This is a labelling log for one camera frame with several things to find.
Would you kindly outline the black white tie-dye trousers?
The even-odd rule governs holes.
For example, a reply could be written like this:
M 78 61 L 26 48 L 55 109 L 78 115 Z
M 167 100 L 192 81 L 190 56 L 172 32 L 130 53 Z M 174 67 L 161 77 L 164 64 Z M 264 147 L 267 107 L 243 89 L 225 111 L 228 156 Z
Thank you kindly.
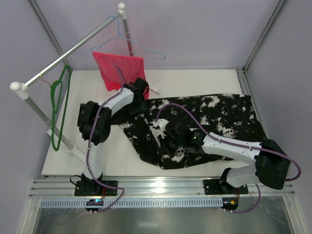
M 156 98 L 147 100 L 148 109 L 140 114 L 130 115 L 128 107 L 119 110 L 114 114 L 112 124 L 121 128 L 142 161 L 161 169 L 182 169 L 216 160 L 229 160 L 224 156 L 188 153 L 182 148 L 169 155 L 161 152 L 150 131 L 157 115 L 168 121 L 178 120 L 189 128 L 197 128 L 183 110 L 174 106 L 166 107 L 169 103 L 185 107 L 208 132 L 250 142 L 262 142 L 266 139 L 248 95 Z

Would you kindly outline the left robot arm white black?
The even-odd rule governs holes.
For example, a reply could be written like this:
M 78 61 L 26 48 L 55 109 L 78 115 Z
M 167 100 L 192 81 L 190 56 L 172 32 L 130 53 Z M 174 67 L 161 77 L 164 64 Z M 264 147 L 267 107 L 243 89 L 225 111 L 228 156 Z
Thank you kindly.
M 76 183 L 75 196 L 102 194 L 103 187 L 97 181 L 101 182 L 103 177 L 103 147 L 111 131 L 112 116 L 126 106 L 130 115 L 146 111 L 144 95 L 148 89 L 147 81 L 137 78 L 134 83 L 123 84 L 116 94 L 105 101 L 89 101 L 80 105 L 78 129 L 82 138 L 88 142 L 88 148 L 86 168 Z

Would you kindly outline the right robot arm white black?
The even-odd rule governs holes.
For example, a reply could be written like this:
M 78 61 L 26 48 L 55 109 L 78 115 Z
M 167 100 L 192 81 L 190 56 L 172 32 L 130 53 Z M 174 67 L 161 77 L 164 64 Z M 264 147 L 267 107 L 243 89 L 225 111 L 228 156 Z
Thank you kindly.
M 201 129 L 191 130 L 181 122 L 159 119 L 151 127 L 152 134 L 166 154 L 183 149 L 204 156 L 223 156 L 246 164 L 240 168 L 226 168 L 219 185 L 226 194 L 234 194 L 242 186 L 262 183 L 281 190 L 284 187 L 290 161 L 275 141 L 248 142 L 230 139 Z

